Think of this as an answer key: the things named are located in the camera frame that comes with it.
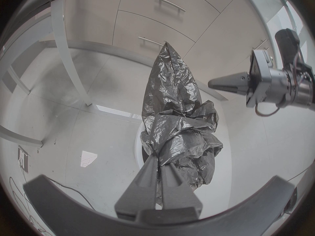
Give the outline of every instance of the tile floor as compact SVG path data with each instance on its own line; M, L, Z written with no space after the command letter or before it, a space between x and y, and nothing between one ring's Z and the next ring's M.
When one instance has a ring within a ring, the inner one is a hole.
M80 191L97 211L116 216L115 202L139 171L134 143L151 68L104 53L81 49L70 52L93 104L88 107L80 100L57 49L46 48L21 77L31 89L30 95L18 87L11 93L1 81L0 124L43 140L42 148L22 146L29 154L26 181L45 174ZM231 151L221 103L205 92L201 95L203 101L215 102L220 117L215 135L224 144L216 158L213 182L196 193L204 202L201 217L207 217L228 208ZM7 181L16 179L22 187L25 180L16 159L17 145L0 139L0 150L1 175ZM94 154L93 159L82 167L81 157L86 152ZM214 186L220 190L213 191ZM76 192L61 190L88 206Z

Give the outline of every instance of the cabinet handle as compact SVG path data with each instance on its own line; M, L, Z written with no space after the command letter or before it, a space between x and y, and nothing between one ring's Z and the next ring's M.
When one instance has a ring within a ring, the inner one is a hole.
M164 46L164 45L163 45L163 44L161 44L161 43L155 42L155 41L150 40L150 39L147 39L147 38L145 38L145 37L138 37L138 38L139 38L139 39L142 39L142 40L144 40L144 41L148 41L148 42L150 42L150 43L153 43L153 44L159 45L159 46Z
M162 2L168 3L168 4L170 4L170 5L174 6L174 7L176 7L177 9L182 10L183 12L185 12L185 11L186 11L186 10L185 10L185 9L183 9L182 7L180 7L180 6L176 5L175 3L172 3L172 2L170 2L170 1L167 1L167 0L159 0L159 1L162 1Z
M261 47L265 42L267 41L267 39L265 40L262 40L262 42L256 47L256 48L253 48L254 50L257 50L259 47Z

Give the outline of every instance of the trash bag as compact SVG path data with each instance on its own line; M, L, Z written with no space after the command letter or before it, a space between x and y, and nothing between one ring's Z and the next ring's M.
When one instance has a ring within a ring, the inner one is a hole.
M145 131L140 140L148 155L156 153L160 166L174 163L196 190L209 184L215 156L223 144L212 134L219 116L214 103L202 104L197 83L189 67L166 42L149 76L142 107ZM160 177L157 203L162 204Z

